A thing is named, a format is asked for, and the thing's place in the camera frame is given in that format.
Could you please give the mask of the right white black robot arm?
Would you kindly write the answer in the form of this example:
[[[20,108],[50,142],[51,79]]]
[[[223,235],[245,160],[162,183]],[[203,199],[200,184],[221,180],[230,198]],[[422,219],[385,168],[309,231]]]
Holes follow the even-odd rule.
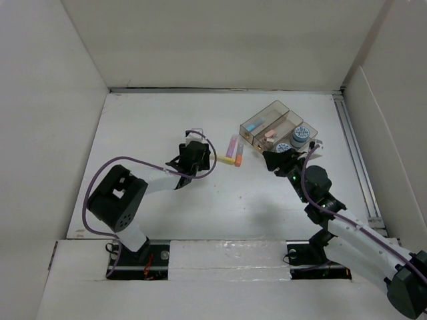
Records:
[[[268,171],[285,177],[309,219],[321,227],[309,240],[308,254],[315,262],[338,263],[356,272],[383,292],[390,304],[409,319],[426,312],[426,252],[403,248],[363,223],[331,193],[327,171],[308,161],[308,154],[289,149],[262,153]]]

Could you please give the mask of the pink purple highlighter marker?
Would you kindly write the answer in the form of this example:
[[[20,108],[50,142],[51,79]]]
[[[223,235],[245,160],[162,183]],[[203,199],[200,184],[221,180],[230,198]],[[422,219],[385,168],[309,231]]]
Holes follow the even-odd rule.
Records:
[[[226,151],[226,157],[227,158],[232,158],[233,157],[237,141],[238,141],[238,135],[232,135],[231,138],[230,138],[230,142],[228,144],[228,149]]]

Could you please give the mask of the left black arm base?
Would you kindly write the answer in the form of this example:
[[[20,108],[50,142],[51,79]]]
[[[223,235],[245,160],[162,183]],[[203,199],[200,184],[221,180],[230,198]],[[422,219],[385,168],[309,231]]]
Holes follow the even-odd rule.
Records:
[[[109,253],[106,278],[113,281],[163,281],[168,279],[170,241],[152,241],[147,255],[138,261],[133,253],[125,247],[117,256],[117,243],[107,243],[105,250]]]

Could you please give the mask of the orange highlighter marker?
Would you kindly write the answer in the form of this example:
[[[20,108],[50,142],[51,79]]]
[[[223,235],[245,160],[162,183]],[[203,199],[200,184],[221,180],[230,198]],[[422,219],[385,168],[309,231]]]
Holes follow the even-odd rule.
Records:
[[[236,167],[240,167],[242,164],[243,151],[244,151],[244,143],[242,141],[239,141],[238,146],[236,148],[236,156],[234,159],[234,165]]]

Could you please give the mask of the yellow highlighter marker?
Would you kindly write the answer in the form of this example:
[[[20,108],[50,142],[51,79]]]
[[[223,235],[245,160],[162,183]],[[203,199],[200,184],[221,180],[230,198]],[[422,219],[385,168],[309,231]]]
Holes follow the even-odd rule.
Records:
[[[210,155],[209,158],[212,160],[216,160],[217,162],[220,162],[220,163],[235,165],[235,160],[230,157],[226,157],[222,155]]]

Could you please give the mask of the pink eraser clip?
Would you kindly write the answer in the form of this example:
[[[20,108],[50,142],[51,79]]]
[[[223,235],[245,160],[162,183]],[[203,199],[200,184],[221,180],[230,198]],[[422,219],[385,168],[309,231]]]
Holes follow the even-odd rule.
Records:
[[[274,144],[276,136],[276,131],[274,129],[271,129],[264,134],[264,142]]]

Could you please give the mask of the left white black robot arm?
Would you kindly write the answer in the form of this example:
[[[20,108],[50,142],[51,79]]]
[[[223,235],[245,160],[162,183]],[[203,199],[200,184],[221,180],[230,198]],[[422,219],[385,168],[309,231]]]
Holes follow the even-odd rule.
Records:
[[[160,191],[178,190],[189,185],[200,171],[211,173],[210,155],[214,147],[207,141],[191,140],[179,145],[179,155],[166,163],[172,170],[130,157],[120,157],[144,165],[143,177],[135,176],[123,165],[110,168],[98,186],[96,177],[89,183],[83,200],[82,221],[88,227],[86,213],[103,222],[125,249],[125,256],[134,264],[144,263],[149,255],[149,238],[134,221],[144,196]]]

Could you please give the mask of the clear three-compartment organizer tray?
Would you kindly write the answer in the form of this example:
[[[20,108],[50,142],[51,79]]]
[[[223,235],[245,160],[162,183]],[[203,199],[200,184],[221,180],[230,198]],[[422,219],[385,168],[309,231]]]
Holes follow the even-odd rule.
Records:
[[[266,119],[265,122],[255,130],[251,132],[247,131],[246,126],[260,117],[264,117]],[[310,130],[310,138],[303,147],[295,148],[291,145],[290,138],[294,129],[299,126],[307,127]],[[264,142],[264,134],[271,129],[274,129],[277,133],[274,144]],[[263,153],[264,151],[276,152],[276,145],[278,143],[287,143],[290,149],[295,149],[300,152],[307,147],[309,142],[315,139],[317,135],[318,130],[314,129],[314,127],[305,122],[297,113],[293,112],[278,100],[273,101],[240,125],[240,136],[259,153]]]

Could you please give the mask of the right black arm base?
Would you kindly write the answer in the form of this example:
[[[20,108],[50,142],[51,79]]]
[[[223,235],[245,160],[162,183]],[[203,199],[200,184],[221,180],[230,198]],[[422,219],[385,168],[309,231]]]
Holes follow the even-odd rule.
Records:
[[[291,280],[351,280],[351,271],[317,253],[308,241],[288,241],[282,261],[290,268]]]

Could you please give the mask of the blue highlighter marker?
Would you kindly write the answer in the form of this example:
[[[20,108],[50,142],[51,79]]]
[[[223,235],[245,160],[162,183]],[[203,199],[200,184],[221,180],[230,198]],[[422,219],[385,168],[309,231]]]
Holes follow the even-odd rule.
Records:
[[[246,126],[246,130],[249,132],[255,130],[260,125],[262,125],[265,122],[265,120],[266,119],[264,117],[260,117],[260,118],[256,119],[253,123],[250,123],[248,126]]]

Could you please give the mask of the blue tape roll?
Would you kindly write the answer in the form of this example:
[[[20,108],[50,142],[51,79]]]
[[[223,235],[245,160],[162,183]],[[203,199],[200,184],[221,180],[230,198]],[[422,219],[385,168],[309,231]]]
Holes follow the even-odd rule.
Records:
[[[310,138],[310,130],[307,127],[296,127],[290,138],[290,143],[295,148],[303,147]]]
[[[278,143],[276,145],[276,153],[284,153],[290,149],[290,146],[287,143]]]

